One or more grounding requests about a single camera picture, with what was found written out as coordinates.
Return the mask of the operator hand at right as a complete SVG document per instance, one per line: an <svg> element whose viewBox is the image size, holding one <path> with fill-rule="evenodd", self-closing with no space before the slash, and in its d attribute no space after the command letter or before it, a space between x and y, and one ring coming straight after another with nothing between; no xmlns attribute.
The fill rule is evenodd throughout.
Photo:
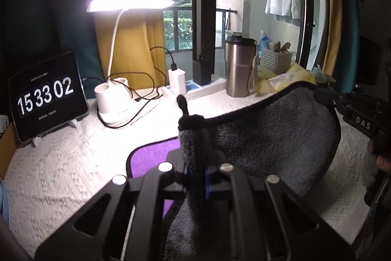
<svg viewBox="0 0 391 261"><path fill-rule="evenodd" d="M364 166L362 169L362 180L366 187L374 185L376 174L379 171L390 173L390 160L379 154L375 150L375 145L372 140L369 140L367 151L364 157Z"/></svg>

